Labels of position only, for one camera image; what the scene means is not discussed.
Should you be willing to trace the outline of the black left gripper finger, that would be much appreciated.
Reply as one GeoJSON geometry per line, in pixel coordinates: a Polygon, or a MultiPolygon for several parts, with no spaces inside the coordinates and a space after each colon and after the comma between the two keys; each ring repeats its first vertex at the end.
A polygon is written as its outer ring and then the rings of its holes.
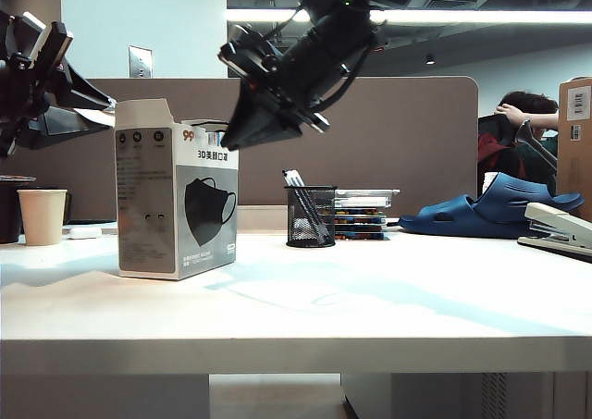
{"type": "Polygon", "coordinates": [[[67,61],[62,61],[50,76],[48,91],[60,107],[105,110],[112,98],[84,79],[67,61]]]}
{"type": "Polygon", "coordinates": [[[103,111],[50,107],[27,124],[26,147],[38,150],[114,126],[115,116],[103,111]]]}

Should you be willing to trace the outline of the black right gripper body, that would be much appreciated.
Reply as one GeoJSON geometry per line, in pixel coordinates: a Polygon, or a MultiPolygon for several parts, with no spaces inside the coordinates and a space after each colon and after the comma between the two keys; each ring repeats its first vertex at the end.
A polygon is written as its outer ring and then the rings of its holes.
{"type": "Polygon", "coordinates": [[[377,33],[368,10],[335,9],[284,52],[261,35],[252,46],[255,68],[243,85],[273,94],[299,128],[325,132],[323,112],[352,85],[378,45],[377,33]]]}

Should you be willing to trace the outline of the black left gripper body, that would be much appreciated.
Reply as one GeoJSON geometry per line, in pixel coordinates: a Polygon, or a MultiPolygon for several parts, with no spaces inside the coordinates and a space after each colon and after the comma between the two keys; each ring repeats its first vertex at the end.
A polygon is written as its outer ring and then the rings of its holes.
{"type": "Polygon", "coordinates": [[[70,91],[72,82],[64,57],[73,35],[65,24],[52,21],[42,30],[31,20],[21,20],[18,32],[19,41],[29,49],[19,62],[19,88],[34,92],[70,91]]]}

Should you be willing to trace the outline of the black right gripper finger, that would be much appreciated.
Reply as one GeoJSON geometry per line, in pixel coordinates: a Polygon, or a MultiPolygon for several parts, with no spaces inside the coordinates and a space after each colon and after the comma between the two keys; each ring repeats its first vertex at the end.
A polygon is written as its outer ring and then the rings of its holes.
{"type": "Polygon", "coordinates": [[[289,119],[273,94],[253,91],[249,85],[241,85],[239,99],[221,145],[230,151],[237,151],[301,136],[299,124],[289,119]]]}

